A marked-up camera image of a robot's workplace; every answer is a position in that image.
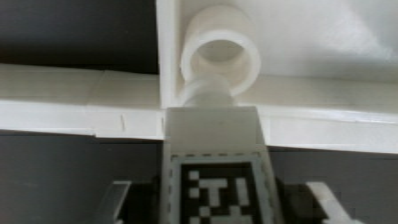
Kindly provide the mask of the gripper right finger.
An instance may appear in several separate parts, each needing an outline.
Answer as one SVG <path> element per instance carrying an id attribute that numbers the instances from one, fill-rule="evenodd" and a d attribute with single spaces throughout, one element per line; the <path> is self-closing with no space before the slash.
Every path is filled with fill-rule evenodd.
<path id="1" fill-rule="evenodd" d="M 364 224 L 360 220 L 350 217 L 326 184 L 323 182 L 307 182 L 305 186 L 309 187 L 316 202 L 326 215 L 321 224 Z"/>

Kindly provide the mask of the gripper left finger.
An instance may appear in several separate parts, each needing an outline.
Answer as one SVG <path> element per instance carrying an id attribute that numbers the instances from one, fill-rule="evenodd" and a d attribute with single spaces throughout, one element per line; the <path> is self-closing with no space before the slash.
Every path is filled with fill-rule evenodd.
<path id="1" fill-rule="evenodd" d="M 111 182 L 94 215 L 94 224 L 124 224 L 124 220 L 119 215 L 129 187 L 129 181 Z"/>

